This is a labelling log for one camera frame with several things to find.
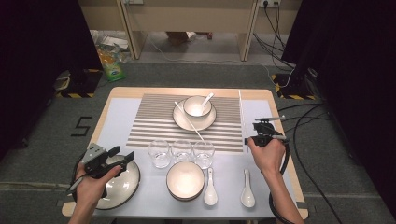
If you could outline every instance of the shot glass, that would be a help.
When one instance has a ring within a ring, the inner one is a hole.
[[[177,140],[171,146],[174,163],[191,161],[192,145],[186,140]]]
[[[199,141],[192,147],[194,162],[201,169],[207,169],[212,165],[215,147],[210,142]]]
[[[157,168],[165,168],[172,160],[169,144],[165,140],[154,140],[148,145],[148,154]]]

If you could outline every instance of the striped placemat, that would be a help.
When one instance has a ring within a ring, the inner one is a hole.
[[[134,125],[128,137],[127,147],[146,147],[154,139],[163,139],[169,144],[184,139],[195,144],[201,139],[195,132],[177,126],[173,119],[174,101],[180,102],[189,96],[144,94],[138,108]],[[217,110],[215,122],[200,135],[210,141],[216,151],[242,152],[242,126],[238,98],[213,97],[210,102]]]

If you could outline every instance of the power outlet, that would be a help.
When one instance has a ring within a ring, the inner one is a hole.
[[[276,7],[280,5],[280,0],[261,0],[260,1],[260,7],[264,7],[264,1],[268,2],[267,7]]]
[[[129,5],[143,5],[143,0],[129,0]]]

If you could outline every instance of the ceramic spoon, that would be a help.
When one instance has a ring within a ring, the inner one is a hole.
[[[209,167],[207,169],[207,173],[209,174],[209,178],[207,179],[204,201],[207,205],[214,205],[218,201],[218,194],[213,186],[213,169]]]
[[[210,93],[206,96],[206,99],[205,99],[205,100],[202,102],[202,104],[201,104],[201,108],[202,108],[201,114],[204,113],[204,107],[205,107],[205,105],[206,105],[207,102],[210,100],[210,98],[212,98],[214,95],[215,95],[215,94],[214,94],[213,92],[210,92]]]
[[[241,195],[241,202],[246,207],[253,207],[254,204],[256,203],[256,200],[254,199],[253,192],[251,191],[250,188],[250,172],[248,169],[245,169],[244,173],[245,173],[245,187]]]

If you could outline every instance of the chopsticks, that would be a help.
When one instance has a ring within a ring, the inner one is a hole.
[[[189,122],[189,124],[191,125],[191,127],[195,130],[195,132],[198,134],[198,136],[201,138],[201,140],[203,142],[206,143],[206,141],[204,140],[204,138],[198,133],[198,131],[196,130],[195,126],[191,123],[191,121],[189,120],[189,118],[187,117],[186,113],[184,112],[184,110],[178,105],[178,103],[175,101],[175,105],[177,106],[177,108],[181,111],[181,113],[184,115],[184,118]]]

